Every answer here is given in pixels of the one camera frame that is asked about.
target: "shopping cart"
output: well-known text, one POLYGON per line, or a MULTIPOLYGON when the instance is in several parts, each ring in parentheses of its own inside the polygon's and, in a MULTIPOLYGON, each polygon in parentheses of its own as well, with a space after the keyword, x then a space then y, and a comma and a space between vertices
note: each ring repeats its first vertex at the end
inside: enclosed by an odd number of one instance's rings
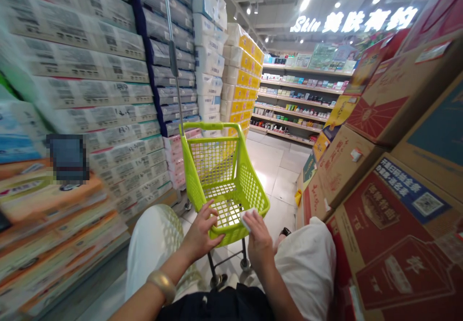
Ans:
POLYGON ((240 262, 243 271, 250 270, 246 256, 245 237, 249 234, 241 223, 240 212, 256 208, 264 217, 270 208, 270 202, 257 178, 247 154, 245 138, 241 126, 237 123, 183 123, 180 89, 178 85, 178 67, 176 47, 172 32, 170 4, 166 2, 167 21, 169 27, 169 59, 172 75, 178 93, 180 109, 180 133, 185 165, 187 195, 195 211, 200 211, 210 199, 214 199, 211 207, 219 214, 217 225, 209 231, 211 238, 225 234, 219 246, 224 246, 241 239, 242 251, 229 256, 214 265, 212 255, 207 254, 212 271, 211 287, 219 288, 226 279, 226 274, 217 275, 215 268, 229 259, 243 254, 240 262), (204 131, 235 129, 237 136, 186 139, 185 130, 201 128, 204 131))

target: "cart wheel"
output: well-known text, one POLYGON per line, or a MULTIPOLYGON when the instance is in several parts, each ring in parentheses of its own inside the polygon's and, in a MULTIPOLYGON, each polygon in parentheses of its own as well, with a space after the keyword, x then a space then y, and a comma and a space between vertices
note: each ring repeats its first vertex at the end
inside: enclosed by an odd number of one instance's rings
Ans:
POLYGON ((218 274, 216 277, 211 278, 211 289, 220 290, 223 285, 227 282, 228 275, 227 274, 218 274))
POLYGON ((243 270, 243 272, 249 272, 251 270, 251 262, 249 262, 248 259, 242 259, 240 261, 240 266, 241 266, 241 269, 243 270))

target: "hand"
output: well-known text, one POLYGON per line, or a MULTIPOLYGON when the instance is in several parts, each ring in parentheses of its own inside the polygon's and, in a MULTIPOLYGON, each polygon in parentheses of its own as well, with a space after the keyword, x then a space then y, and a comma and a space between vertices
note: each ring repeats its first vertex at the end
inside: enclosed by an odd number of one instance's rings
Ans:
POLYGON ((249 260, 259 279, 275 268, 275 258, 273 256, 272 238, 269 230, 264 223, 264 219, 257 210, 246 213, 243 220, 251 229, 249 233, 249 260))
POLYGON ((179 251, 184 253, 190 264, 193 264, 219 245, 223 237, 225 237, 225 234, 215 239, 209 237, 208 232, 213 225, 217 224, 218 216, 216 209, 209 208, 212 203, 214 203, 213 199, 203 205, 180 245, 179 251))

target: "tiled floor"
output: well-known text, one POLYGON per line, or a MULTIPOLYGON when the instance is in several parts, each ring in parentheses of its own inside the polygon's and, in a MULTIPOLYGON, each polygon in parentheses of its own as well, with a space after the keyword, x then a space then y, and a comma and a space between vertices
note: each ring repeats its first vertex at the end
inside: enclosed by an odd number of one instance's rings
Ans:
MULTIPOLYGON (((265 216, 265 223, 273 240, 283 227, 293 231, 296 227, 296 180, 306 162, 310 148, 289 143, 277 137, 262 135, 250 131, 247 138, 247 151, 254 169, 261 181, 265 193, 270 200, 270 210, 265 216)), ((180 219, 183 231, 186 233, 196 217, 194 210, 184 213, 180 219)), ((228 256, 241 251, 241 241, 226 247, 215 249, 213 260, 215 263, 228 256)), ((242 255, 217 267, 217 273, 236 273, 238 276, 242 270, 240 260, 242 255)), ((212 277, 207 256, 196 262, 196 266, 209 284, 212 277)), ((93 305, 88 308, 78 321, 106 321, 123 303, 125 293, 125 274, 113 283, 113 285, 101 295, 93 305)))

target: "white pants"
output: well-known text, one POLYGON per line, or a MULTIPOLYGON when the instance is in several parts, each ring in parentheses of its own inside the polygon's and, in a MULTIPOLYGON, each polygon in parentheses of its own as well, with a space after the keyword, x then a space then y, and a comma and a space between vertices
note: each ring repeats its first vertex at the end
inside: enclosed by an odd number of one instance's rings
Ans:
MULTIPOLYGON (((148 208, 136 223, 127 258, 125 300, 129 299, 176 251, 183 240, 183 229, 174 211, 167 205, 148 208)), ((276 268, 296 306, 306 320, 326 320, 333 297, 336 251, 326 225, 318 218, 284 239, 275 255, 276 268)), ((253 273, 245 284, 263 290, 253 273)), ((207 291, 206 283, 192 265, 177 285, 175 300, 207 291)))

